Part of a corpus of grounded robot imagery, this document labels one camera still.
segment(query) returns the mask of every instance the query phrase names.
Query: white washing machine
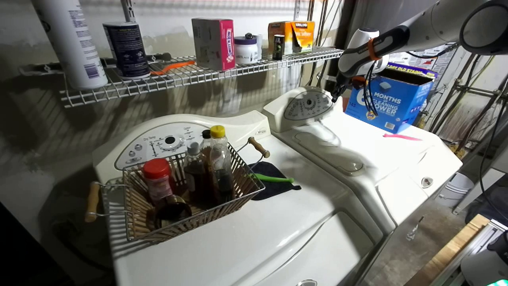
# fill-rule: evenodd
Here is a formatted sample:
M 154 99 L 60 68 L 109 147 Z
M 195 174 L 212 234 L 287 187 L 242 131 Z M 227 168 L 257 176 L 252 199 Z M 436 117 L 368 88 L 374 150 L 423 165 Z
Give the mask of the white washing machine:
M 222 123 L 234 149 L 247 136 L 261 142 L 266 158 L 301 185 L 265 199 L 250 199 L 236 212 L 171 239 L 149 244 L 128 239 L 125 188 L 120 169 L 152 157 L 184 152 L 203 128 Z M 254 163 L 252 145 L 239 155 Z M 234 117 L 173 114 L 134 126 L 93 153 L 104 184 L 109 241 L 119 284 L 339 284 L 349 282 L 382 239 L 350 185 L 276 137 L 266 115 L 250 110 Z
M 320 88 L 293 88 L 265 104 L 271 133 L 346 182 L 390 231 L 461 161 L 422 128 L 387 133 L 342 112 Z

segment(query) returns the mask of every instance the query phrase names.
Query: washing machine control panel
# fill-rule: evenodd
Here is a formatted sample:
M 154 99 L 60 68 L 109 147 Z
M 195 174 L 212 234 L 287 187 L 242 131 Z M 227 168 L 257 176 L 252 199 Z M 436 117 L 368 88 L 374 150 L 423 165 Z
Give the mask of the washing machine control panel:
M 122 169 L 155 157 L 185 152 L 190 142 L 201 142 L 201 131 L 204 128 L 207 126 L 195 122 L 168 122 L 155 125 L 131 139 L 115 158 L 114 166 Z

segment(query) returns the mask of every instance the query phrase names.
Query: lid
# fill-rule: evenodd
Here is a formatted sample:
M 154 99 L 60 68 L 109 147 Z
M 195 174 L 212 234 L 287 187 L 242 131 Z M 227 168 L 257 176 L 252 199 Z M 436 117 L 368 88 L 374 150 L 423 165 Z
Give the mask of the lid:
M 187 147 L 188 153 L 198 153 L 200 152 L 200 144 L 192 141 L 192 144 Z
M 223 125 L 212 125 L 209 128 L 209 136 L 211 137 L 225 137 L 225 126 Z
M 147 160 L 141 168 L 144 177 L 169 176 L 171 166 L 163 157 Z
M 136 26 L 134 22 L 104 22 L 103 26 Z
M 209 137 L 209 128 L 203 130 L 203 131 L 201 131 L 201 136 L 203 136 L 203 137 Z
M 246 33 L 244 36 L 234 36 L 234 44 L 257 44 L 257 36 Z

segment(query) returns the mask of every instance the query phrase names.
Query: cardboard box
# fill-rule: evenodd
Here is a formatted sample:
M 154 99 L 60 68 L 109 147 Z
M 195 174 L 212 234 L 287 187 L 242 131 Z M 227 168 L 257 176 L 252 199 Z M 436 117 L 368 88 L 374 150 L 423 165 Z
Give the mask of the cardboard box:
M 284 34 L 284 52 L 298 53 L 312 50 L 314 45 L 314 22 L 269 22 L 268 25 L 268 55 L 273 56 L 274 34 Z
M 411 125 L 430 91 L 431 77 L 385 68 L 369 82 L 377 115 L 368 115 L 363 90 L 354 88 L 346 112 L 392 133 Z
M 209 69 L 234 68 L 234 33 L 231 18 L 192 18 L 195 60 Z
M 436 82 L 438 82 L 438 72 L 428 68 L 422 68 L 422 66 L 412 66 L 412 64 L 403 64 L 403 63 L 396 63 L 396 61 L 388 61 L 387 63 L 388 68 L 395 68 L 404 72 L 412 72 L 412 74 L 419 74 L 423 77 L 430 77 L 431 79 L 431 87 L 430 90 L 434 88 Z

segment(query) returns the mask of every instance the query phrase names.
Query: green handle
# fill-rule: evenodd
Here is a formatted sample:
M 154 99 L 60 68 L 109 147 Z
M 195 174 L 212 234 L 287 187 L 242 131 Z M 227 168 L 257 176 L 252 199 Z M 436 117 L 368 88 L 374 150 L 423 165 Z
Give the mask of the green handle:
M 258 180 L 293 182 L 293 177 L 266 176 L 266 174 L 261 174 L 261 172 L 252 172 L 252 177 L 255 177 Z

